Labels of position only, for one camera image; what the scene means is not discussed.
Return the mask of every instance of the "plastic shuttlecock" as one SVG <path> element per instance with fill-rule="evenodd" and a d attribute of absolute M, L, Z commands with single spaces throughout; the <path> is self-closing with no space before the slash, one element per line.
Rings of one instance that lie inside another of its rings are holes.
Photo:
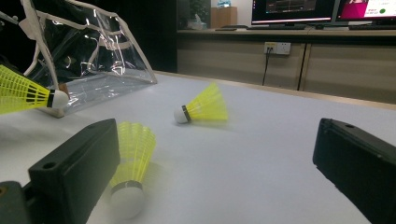
<path fill-rule="evenodd" d="M 0 64 L 0 114 L 38 107 L 63 108 L 69 97 L 49 90 Z"/>
<path fill-rule="evenodd" d="M 120 165 L 110 180 L 111 212 L 117 220 L 136 216 L 144 204 L 142 182 L 156 146 L 155 135 L 140 123 L 118 124 Z"/>
<path fill-rule="evenodd" d="M 211 83 L 195 99 L 174 112 L 178 123 L 187 123 L 196 119 L 226 120 L 227 107 L 216 83 Z"/>

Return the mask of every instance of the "desk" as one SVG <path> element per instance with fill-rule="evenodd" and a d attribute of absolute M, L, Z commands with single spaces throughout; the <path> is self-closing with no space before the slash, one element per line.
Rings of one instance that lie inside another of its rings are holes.
<path fill-rule="evenodd" d="M 156 76 L 156 85 L 61 119 L 38 110 L 0 116 L 0 181 L 25 185 L 36 161 L 114 118 L 141 122 L 157 137 L 146 209 L 125 223 L 369 223 L 313 164 L 318 123 L 339 119 L 396 145 L 395 105 L 218 81 L 228 122 L 179 125 L 174 109 L 212 79 Z M 107 200 L 105 191 L 88 223 L 111 223 Z"/>

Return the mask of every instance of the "wall socket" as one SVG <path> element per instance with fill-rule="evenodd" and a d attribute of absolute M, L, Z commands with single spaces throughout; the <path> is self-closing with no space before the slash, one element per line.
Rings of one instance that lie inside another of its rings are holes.
<path fill-rule="evenodd" d="M 264 54 L 270 52 L 271 54 L 290 54 L 291 43 L 265 42 Z"/>
<path fill-rule="evenodd" d="M 290 54 L 291 43 L 277 43 L 276 44 L 276 54 Z"/>
<path fill-rule="evenodd" d="M 270 52 L 271 54 L 276 54 L 276 42 L 265 42 L 264 45 L 264 54 Z"/>

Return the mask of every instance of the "transparent plastic packaging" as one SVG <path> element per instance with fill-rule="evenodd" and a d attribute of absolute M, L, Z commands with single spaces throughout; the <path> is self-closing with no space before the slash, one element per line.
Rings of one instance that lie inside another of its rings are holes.
<path fill-rule="evenodd" d="M 116 13 L 74 0 L 21 0 L 23 31 L 36 41 L 24 72 L 69 95 L 62 117 L 87 106 L 157 83 L 143 51 Z"/>

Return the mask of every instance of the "computer screen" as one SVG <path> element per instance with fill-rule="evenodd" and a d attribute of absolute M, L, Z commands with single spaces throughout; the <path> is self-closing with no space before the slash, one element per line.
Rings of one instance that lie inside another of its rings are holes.
<path fill-rule="evenodd" d="M 396 0 L 341 0 L 336 20 L 396 22 Z"/>
<path fill-rule="evenodd" d="M 335 0 L 253 0 L 251 25 L 330 22 Z"/>

